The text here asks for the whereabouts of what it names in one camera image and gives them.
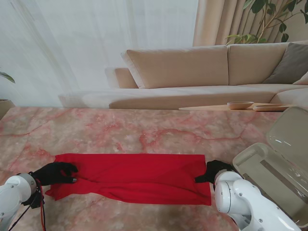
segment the pink marble surface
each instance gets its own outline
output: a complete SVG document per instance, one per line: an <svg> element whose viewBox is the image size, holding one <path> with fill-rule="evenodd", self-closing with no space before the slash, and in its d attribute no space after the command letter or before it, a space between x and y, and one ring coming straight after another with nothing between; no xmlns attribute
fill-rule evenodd
<svg viewBox="0 0 308 231"><path fill-rule="evenodd" d="M0 121L1 183L64 153L204 154L231 162L265 133L280 113L12 108ZM60 201L46 196L49 231L235 231L213 206L138 205L96 194ZM39 209L15 228L39 231Z"/></svg>

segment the plastic lid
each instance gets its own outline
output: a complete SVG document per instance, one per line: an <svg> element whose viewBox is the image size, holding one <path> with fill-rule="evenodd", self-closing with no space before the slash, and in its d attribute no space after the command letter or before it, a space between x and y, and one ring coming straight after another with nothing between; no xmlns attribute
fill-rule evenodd
<svg viewBox="0 0 308 231"><path fill-rule="evenodd" d="M269 144L308 177L308 111L288 108L266 135Z"/></svg>

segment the transparent case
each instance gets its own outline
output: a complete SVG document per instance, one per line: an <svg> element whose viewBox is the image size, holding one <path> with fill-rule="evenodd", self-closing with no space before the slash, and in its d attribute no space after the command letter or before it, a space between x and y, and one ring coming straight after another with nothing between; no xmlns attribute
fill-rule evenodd
<svg viewBox="0 0 308 231"><path fill-rule="evenodd" d="M255 143L233 165L299 227L308 226L308 111L287 109L267 133L269 145Z"/></svg>

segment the red cloth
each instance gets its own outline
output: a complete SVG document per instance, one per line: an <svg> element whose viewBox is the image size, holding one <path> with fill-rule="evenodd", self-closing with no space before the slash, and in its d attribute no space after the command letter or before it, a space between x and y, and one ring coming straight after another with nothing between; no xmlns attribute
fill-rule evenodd
<svg viewBox="0 0 308 231"><path fill-rule="evenodd" d="M46 192L55 200L91 192L129 203L211 205L209 183L194 182L205 173L204 155L63 154L55 162L78 168L76 183Z"/></svg>

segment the beige sofa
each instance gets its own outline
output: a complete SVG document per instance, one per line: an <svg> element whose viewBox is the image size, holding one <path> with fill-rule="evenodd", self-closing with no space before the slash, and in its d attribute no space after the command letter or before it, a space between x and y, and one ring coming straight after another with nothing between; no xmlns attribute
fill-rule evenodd
<svg viewBox="0 0 308 231"><path fill-rule="evenodd" d="M178 109L231 101L308 107L308 85L262 84L288 43L128 50L128 68L108 68L111 89L60 95L65 107Z"/></svg>

